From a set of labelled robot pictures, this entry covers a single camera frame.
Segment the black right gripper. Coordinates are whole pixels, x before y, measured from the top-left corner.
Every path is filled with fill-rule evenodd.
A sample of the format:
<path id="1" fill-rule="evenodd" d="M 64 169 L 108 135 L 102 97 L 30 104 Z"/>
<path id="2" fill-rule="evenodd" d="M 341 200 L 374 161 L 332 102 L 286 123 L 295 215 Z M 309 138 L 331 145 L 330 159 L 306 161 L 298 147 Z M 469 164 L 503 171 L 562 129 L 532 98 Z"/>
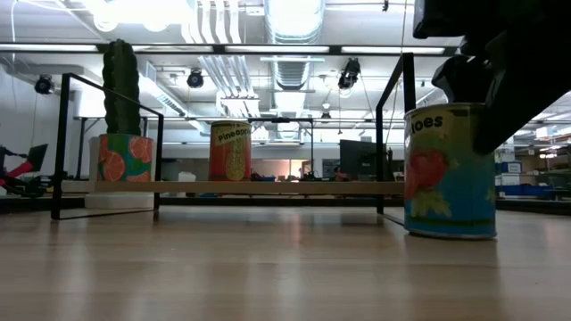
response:
<path id="1" fill-rule="evenodd" d="M 465 55 L 432 77 L 449 103 L 486 99 L 474 136 L 478 153 L 493 152 L 571 90 L 571 37 L 563 37 L 571 36 L 571 0 L 415 0 L 412 35 L 463 37 L 471 45 L 494 38 L 486 47 L 492 83 L 484 61 Z"/>

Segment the green cactus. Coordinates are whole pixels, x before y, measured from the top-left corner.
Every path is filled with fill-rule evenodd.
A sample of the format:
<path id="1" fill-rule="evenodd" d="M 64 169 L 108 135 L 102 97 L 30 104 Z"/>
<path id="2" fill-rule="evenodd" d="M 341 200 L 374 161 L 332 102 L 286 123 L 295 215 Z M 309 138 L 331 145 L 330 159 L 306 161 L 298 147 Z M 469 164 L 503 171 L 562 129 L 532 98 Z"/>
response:
<path id="1" fill-rule="evenodd" d="M 127 100 L 104 93 L 108 134 L 140 136 L 139 72 L 132 45 L 122 39 L 109 44 L 103 55 L 103 87 Z"/>

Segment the short mandarin oranges tin can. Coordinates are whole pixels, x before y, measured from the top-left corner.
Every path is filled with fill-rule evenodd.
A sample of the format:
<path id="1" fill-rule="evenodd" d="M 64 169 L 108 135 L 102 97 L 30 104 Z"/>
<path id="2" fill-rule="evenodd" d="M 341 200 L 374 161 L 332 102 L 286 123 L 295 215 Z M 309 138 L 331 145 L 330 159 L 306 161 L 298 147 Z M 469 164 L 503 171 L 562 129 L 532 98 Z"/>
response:
<path id="1" fill-rule="evenodd" d="M 151 182 L 154 140 L 144 136 L 104 134 L 99 136 L 97 180 Z"/>

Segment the pineapple label tin can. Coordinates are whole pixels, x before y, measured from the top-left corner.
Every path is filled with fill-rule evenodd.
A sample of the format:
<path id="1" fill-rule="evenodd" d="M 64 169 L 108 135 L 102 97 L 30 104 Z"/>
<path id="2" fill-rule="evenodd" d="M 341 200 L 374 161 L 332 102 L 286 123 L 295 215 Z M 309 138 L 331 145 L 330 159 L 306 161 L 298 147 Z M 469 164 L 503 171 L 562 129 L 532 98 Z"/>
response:
<path id="1" fill-rule="evenodd" d="M 211 124 L 209 180 L 250 181 L 252 126 L 245 121 Z"/>

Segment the black aluminium rig frame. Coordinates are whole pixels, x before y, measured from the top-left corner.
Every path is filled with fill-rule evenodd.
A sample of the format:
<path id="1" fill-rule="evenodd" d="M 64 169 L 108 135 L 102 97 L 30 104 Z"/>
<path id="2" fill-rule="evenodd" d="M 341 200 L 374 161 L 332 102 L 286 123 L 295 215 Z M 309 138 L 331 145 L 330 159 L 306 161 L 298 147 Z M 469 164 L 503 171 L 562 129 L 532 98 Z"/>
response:
<path id="1" fill-rule="evenodd" d="M 50 210 L 52 199 L 0 197 L 0 213 L 18 211 Z M 372 198 L 349 199 L 278 199 L 278 198 L 177 198 L 161 197 L 162 206 L 262 206 L 262 207 L 375 207 Z M 571 215 L 571 202 L 498 200 L 497 210 L 522 212 L 544 212 L 557 215 Z"/>

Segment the blue storage bins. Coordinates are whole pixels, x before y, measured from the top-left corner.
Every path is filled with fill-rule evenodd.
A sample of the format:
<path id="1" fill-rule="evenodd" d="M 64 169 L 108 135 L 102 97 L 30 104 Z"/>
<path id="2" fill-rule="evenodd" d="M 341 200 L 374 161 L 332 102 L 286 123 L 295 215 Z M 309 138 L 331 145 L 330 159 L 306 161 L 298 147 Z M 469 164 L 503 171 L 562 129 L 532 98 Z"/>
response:
<path id="1" fill-rule="evenodd" d="M 519 160 L 495 164 L 495 189 L 501 197 L 549 198 L 554 191 L 550 178 L 536 169 L 524 169 Z"/>

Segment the small monitor on arm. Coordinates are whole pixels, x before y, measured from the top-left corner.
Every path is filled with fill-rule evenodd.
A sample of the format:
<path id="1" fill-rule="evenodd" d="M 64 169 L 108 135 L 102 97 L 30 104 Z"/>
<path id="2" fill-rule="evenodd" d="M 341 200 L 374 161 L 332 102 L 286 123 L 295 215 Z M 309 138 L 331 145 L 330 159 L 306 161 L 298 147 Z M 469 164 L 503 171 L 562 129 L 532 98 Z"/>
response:
<path id="1" fill-rule="evenodd" d="M 29 149 L 25 165 L 28 172 L 38 172 L 41 170 L 48 144 L 33 146 Z"/>

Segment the wooden shelf black metal frame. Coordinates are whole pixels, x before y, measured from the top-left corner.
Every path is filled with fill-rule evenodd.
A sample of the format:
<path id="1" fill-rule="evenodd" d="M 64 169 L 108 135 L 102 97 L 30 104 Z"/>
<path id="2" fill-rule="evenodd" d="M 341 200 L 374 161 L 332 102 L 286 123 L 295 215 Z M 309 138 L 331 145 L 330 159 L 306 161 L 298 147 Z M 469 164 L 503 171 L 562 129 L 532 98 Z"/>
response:
<path id="1" fill-rule="evenodd" d="M 416 106 L 415 104 L 415 89 L 412 87 L 412 82 L 415 80 L 414 71 L 414 54 L 402 53 L 396 66 L 389 78 L 387 89 L 392 91 L 397 84 L 399 77 L 403 74 L 403 89 L 405 95 L 405 110 L 409 111 Z M 129 182 L 77 182 L 77 187 L 85 187 L 88 193 L 115 193 L 115 192 L 138 192 L 150 193 L 153 192 L 153 208 L 145 209 L 142 207 L 134 208 L 132 210 L 104 210 L 105 213 L 86 214 L 73 217 L 62 218 L 62 190 L 64 187 L 75 187 L 73 182 L 63 181 L 63 161 L 65 158 L 66 147 L 65 140 L 67 135 L 67 113 L 69 107 L 69 94 L 70 94 L 70 80 L 75 79 L 86 85 L 89 85 L 98 90 L 108 92 L 111 95 L 124 99 L 127 97 L 119 95 L 118 93 L 108 90 L 99 86 L 92 81 L 82 78 L 74 73 L 64 73 L 62 75 L 62 93 L 60 99 L 59 120 L 58 120 L 58 138 L 56 147 L 56 159 L 54 170 L 54 192 L 51 205 L 51 219 L 64 220 L 75 218 L 96 218 L 102 216 L 113 216 L 131 213 L 141 213 L 146 211 L 153 211 L 153 219 L 159 219 L 159 208 L 161 205 L 161 193 L 166 192 L 190 192 L 190 193 L 299 193 L 299 194 L 372 194 L 375 195 L 377 215 L 381 218 L 388 219 L 400 226 L 403 226 L 403 219 L 394 217 L 392 215 L 384 214 L 384 195 L 388 194 L 402 194 L 404 191 L 403 183 L 389 183 L 381 182 L 381 160 L 377 164 L 377 179 L 378 182 L 350 182 L 350 183 L 326 183 L 326 182 L 309 182 L 309 183 L 263 183 L 263 182 L 161 182 L 161 169 L 157 164 L 155 170 L 155 181 L 149 183 L 129 183 Z M 382 144 L 379 141 L 383 138 L 383 125 L 380 113 L 382 108 L 388 100 L 388 94 L 383 95 L 377 104 L 377 118 L 376 118 L 376 134 L 377 134 L 377 152 L 382 151 Z"/>

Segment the blue tomatoes label tin can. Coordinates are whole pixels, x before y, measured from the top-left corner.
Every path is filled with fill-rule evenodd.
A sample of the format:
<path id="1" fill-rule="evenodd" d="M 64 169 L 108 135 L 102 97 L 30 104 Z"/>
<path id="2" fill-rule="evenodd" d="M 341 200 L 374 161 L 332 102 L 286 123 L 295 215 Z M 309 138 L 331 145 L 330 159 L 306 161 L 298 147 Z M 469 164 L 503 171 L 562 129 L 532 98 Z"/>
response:
<path id="1" fill-rule="evenodd" d="M 495 162 L 474 151 L 481 104 L 447 103 L 405 115 L 404 227 L 415 235 L 490 239 Z"/>

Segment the black overhead light beam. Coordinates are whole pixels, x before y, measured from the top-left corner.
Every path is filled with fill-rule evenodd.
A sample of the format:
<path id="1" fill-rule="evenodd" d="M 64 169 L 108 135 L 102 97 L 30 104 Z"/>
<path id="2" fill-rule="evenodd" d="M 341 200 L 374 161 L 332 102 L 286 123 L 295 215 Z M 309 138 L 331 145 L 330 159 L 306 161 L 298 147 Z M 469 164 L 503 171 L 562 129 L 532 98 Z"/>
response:
<path id="1" fill-rule="evenodd" d="M 0 43 L 0 53 L 10 54 L 95 54 L 107 50 L 107 44 Z M 459 53 L 453 46 L 387 45 L 228 45 L 228 44 L 140 44 L 137 54 L 192 55 L 311 55 L 311 56 L 398 56 L 414 54 L 426 57 L 449 57 Z"/>

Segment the dark computer monitor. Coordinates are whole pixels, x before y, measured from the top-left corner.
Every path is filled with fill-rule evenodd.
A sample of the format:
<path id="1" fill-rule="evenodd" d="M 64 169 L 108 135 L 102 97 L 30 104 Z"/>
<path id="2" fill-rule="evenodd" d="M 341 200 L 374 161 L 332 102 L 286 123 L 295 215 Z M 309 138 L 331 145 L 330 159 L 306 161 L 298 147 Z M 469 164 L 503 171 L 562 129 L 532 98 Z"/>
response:
<path id="1" fill-rule="evenodd" d="M 375 143 L 341 140 L 340 170 L 350 180 L 377 179 L 377 146 Z"/>

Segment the white plant pot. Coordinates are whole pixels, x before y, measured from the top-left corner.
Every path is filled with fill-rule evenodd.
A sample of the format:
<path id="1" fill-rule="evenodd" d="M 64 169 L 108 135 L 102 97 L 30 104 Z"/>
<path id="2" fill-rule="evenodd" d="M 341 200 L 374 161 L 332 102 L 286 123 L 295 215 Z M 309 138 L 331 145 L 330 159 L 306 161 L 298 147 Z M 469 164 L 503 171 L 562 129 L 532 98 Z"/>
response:
<path id="1" fill-rule="evenodd" d="M 97 163 L 100 146 L 98 136 L 91 137 L 89 144 L 89 181 L 97 179 Z M 89 193 L 85 207 L 91 210 L 136 210 L 153 208 L 153 193 Z"/>

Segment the red lever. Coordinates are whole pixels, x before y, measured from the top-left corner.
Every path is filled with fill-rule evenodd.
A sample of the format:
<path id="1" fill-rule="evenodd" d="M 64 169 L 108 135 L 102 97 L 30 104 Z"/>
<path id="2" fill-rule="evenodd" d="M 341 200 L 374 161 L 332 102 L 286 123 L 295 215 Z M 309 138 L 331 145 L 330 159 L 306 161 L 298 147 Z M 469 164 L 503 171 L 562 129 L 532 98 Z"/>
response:
<path id="1" fill-rule="evenodd" d="M 4 187 L 6 185 L 7 178 L 17 178 L 22 174 L 30 172 L 32 168 L 33 166 L 29 162 L 25 161 L 20 166 L 7 171 L 6 173 L 0 175 L 0 186 Z"/>

